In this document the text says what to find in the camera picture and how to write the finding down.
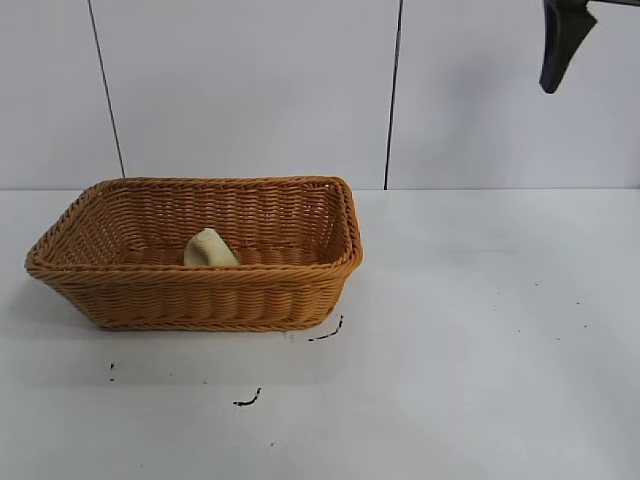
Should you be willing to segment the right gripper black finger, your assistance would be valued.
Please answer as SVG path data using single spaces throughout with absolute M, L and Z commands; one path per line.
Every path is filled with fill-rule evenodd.
M 545 47 L 539 84 L 546 94 L 557 91 L 581 43 L 597 24 L 587 1 L 544 0 Z

